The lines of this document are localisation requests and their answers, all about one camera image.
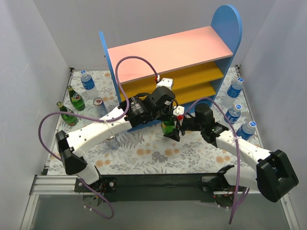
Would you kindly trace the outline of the green Perrier bottle red label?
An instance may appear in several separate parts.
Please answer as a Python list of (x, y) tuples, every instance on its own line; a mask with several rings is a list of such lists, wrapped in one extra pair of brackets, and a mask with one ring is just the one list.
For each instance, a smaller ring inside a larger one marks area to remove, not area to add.
[(85, 102), (83, 98), (81, 97), (80, 94), (78, 94), (71, 85), (67, 86), (67, 90), (69, 93), (69, 98), (72, 106), (77, 110), (77, 111), (82, 111), (85, 109)]

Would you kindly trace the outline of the green Perrier bottle yellow label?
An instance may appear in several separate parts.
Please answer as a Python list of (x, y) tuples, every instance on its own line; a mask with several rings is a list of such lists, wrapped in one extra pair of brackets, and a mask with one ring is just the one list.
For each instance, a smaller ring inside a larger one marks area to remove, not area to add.
[[(61, 112), (67, 112), (67, 113), (71, 113), (71, 114), (74, 113), (71, 109), (64, 106), (62, 102), (57, 102), (56, 105)], [(75, 117), (73, 115), (61, 114), (61, 118), (69, 126), (75, 126), (78, 123), (77, 117)]]

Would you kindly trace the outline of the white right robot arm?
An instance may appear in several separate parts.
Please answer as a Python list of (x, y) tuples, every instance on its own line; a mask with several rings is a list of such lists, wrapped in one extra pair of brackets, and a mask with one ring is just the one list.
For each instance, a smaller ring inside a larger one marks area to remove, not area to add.
[(180, 141), (180, 135), (186, 131), (199, 131), (207, 143), (240, 156), (240, 160), (253, 169), (237, 173), (238, 165), (227, 165), (206, 181), (206, 186), (226, 191), (239, 185), (257, 190), (269, 201), (277, 202), (299, 183), (285, 152), (262, 149), (241, 137), (234, 137), (228, 127), (215, 121), (213, 111), (205, 103), (196, 105), (195, 115), (189, 117), (185, 117), (182, 106), (175, 106), (170, 112), (170, 120), (175, 126), (165, 137)]

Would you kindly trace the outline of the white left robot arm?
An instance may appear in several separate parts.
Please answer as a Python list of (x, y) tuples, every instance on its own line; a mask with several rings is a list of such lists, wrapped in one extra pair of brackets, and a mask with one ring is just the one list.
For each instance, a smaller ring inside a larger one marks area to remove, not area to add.
[(80, 177), (90, 191), (102, 186), (98, 169), (85, 159), (85, 154), (97, 144), (116, 134), (154, 120), (171, 118), (175, 94), (166, 86), (152, 93), (141, 93), (122, 101), (110, 113), (79, 130), (56, 134), (58, 151), (67, 175)]

